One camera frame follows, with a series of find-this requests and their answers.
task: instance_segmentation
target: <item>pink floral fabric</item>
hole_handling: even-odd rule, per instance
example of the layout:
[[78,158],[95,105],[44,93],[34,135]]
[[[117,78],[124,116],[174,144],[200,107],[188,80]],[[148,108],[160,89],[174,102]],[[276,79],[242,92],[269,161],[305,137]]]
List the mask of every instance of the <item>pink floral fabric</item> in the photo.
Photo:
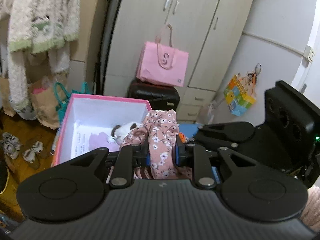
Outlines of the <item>pink floral fabric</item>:
[[151,110],[146,115],[141,127],[131,131],[121,145],[143,144],[145,139],[149,141],[150,169],[135,169],[135,178],[191,178],[190,168],[177,168],[174,165],[172,153],[178,133],[175,111]]

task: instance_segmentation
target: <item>light switch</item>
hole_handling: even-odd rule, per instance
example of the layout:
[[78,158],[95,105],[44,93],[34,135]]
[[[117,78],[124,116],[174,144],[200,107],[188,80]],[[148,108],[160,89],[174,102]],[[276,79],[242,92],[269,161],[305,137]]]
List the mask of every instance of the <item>light switch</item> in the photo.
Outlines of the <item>light switch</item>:
[[306,48],[305,48],[305,50],[304,50],[303,56],[304,56],[310,63],[312,63],[312,62],[313,62],[313,58],[315,57],[315,52],[314,52],[313,48],[307,45]]

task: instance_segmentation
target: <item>teal bag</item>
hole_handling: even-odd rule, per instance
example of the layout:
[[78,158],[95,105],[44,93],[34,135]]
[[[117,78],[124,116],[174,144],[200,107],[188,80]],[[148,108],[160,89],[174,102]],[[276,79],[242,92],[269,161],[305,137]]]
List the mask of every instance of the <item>teal bag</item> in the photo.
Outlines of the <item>teal bag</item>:
[[[57,92],[57,87],[60,87],[62,89],[62,91],[64,92],[64,94],[66,95],[66,98],[61,100],[60,97],[58,96],[58,92]],[[64,115],[66,114],[66,110],[68,107],[68,103],[70,101],[71,95],[72,94],[89,94],[91,95],[91,92],[88,88],[88,84],[87,82],[83,82],[82,83],[82,88],[81,88],[81,92],[76,91],[76,90],[72,90],[71,93],[68,93],[68,91],[66,90],[66,88],[59,82],[56,82],[53,86],[53,92],[54,95],[58,101],[58,105],[56,106],[56,111],[58,113],[58,117],[59,117],[59,121],[60,123],[62,122]]]

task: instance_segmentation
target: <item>teal bag handle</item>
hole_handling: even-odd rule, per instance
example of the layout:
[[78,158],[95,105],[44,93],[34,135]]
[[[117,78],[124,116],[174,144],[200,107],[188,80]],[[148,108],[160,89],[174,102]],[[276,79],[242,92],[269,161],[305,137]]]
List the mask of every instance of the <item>teal bag handle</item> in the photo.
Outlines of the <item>teal bag handle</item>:
[[83,82],[83,83],[82,83],[81,93],[82,93],[82,94],[87,94],[87,95],[90,95],[90,94],[91,94],[91,92],[90,92],[90,90],[89,90],[89,88],[88,88],[87,82]]
[[87,82],[83,82],[82,86],[81,86],[81,91],[77,91],[77,90],[72,90],[71,92],[72,94],[87,94],[87,95],[91,95],[92,93],[89,90],[88,84]]
[[65,105],[65,103],[63,103],[63,102],[61,101],[61,99],[60,99],[60,97],[59,97],[59,95],[58,95],[57,86],[59,86],[59,87],[62,89],[62,91],[63,91],[64,94],[66,95],[67,101],[69,101],[69,99],[70,99],[70,94],[68,93],[68,91],[66,90],[66,88],[64,87],[64,85],[62,85],[61,83],[56,82],[56,83],[54,84],[54,87],[53,87],[54,96],[56,97],[59,105],[63,106],[63,105]]

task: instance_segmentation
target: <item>pink tote bag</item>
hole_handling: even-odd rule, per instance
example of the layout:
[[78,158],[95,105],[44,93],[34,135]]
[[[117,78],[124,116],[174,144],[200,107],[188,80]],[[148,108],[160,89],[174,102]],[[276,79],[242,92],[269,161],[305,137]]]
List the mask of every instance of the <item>pink tote bag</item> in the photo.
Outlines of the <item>pink tote bag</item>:
[[170,29],[170,47],[160,44],[164,29],[155,42],[147,41],[141,52],[137,78],[155,85],[183,87],[189,53],[173,48],[172,26],[165,27]]

